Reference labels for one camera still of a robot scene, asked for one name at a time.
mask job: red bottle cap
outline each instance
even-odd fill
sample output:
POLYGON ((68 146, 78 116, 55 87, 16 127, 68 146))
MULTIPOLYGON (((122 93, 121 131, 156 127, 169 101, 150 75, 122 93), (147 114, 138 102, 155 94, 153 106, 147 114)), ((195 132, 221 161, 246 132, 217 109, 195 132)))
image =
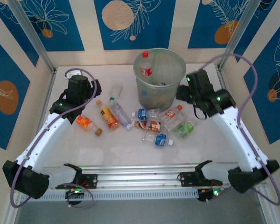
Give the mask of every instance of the red bottle cap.
POLYGON ((147 52, 147 51, 144 51, 144 52, 142 53, 142 56, 143 56, 143 57, 148 57, 148 52, 147 52))

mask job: wastebasket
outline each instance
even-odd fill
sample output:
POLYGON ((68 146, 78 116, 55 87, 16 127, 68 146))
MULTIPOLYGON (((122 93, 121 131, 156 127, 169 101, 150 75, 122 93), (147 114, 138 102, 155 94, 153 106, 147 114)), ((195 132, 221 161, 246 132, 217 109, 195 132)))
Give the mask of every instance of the wastebasket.
POLYGON ((177 53, 163 48, 147 50, 152 64, 150 83, 144 81, 140 65, 142 54, 134 62, 139 102, 143 108, 167 110, 175 98, 177 87, 186 74, 186 63, 177 53))

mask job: orange bottle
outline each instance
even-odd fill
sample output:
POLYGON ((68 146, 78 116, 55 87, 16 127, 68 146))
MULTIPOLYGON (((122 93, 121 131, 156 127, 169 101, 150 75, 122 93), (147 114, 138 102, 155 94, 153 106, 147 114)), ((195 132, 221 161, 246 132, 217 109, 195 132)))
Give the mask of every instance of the orange bottle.
POLYGON ((83 117, 80 115, 77 118, 76 123, 80 125, 82 128, 84 128, 85 130, 92 129, 93 131, 95 131, 96 136, 100 136, 101 133, 103 132, 102 129, 96 126, 96 124, 87 117, 83 117))
POLYGON ((116 119, 116 117, 112 114, 110 108, 107 106, 104 106, 102 104, 102 101, 100 101, 100 100, 97 100, 97 106, 99 106, 99 108, 100 108, 99 112, 102 115, 102 117, 104 118, 104 120, 106 121, 109 128, 111 130, 115 130, 116 128, 118 128, 119 122, 116 119))

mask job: white table surface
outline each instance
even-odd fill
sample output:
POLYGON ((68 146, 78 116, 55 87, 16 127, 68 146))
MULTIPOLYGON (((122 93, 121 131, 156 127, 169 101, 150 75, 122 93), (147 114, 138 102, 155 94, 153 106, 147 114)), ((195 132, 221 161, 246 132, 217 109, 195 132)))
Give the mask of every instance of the white table surface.
MULTIPOLYGON (((187 72, 197 69, 201 65, 187 64, 187 72)), ((74 67, 58 68, 47 114, 53 102, 67 88, 68 80, 65 79, 64 73, 70 68, 74 67)), ((110 131, 100 116, 95 102, 100 99, 102 102, 107 103, 112 83, 116 80, 121 80, 123 91, 117 101, 128 115, 131 115, 133 111, 137 111, 140 108, 140 104, 133 66, 107 65, 82 66, 80 68, 89 71, 101 84, 101 95, 94 98, 86 106, 82 114, 95 121, 103 130, 103 133, 97 137, 94 132, 87 132, 74 122, 60 139, 46 166, 61 166, 64 163, 72 163, 78 166, 125 166, 200 163, 205 160, 216 162, 237 161, 232 147, 212 119, 208 118, 206 121, 196 119, 193 106, 176 99, 172 106, 181 104, 183 112, 188 115, 189 119, 195 120, 196 125, 194 131, 185 140, 179 140, 173 134, 169 135, 174 140, 173 146, 157 147, 152 142, 142 141, 143 130, 138 128, 128 131, 121 126, 115 131, 110 131)), ((209 65, 206 71, 214 89, 220 89, 221 86, 215 66, 213 64, 209 65)))

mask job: green bottle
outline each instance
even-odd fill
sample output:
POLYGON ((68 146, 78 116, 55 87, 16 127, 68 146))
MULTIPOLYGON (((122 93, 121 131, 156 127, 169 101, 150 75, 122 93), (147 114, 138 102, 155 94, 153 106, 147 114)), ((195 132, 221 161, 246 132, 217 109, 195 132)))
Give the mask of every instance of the green bottle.
POLYGON ((194 130, 194 126, 190 122, 186 122, 178 126, 174 132, 176 135, 182 139, 185 139, 189 133, 194 130))

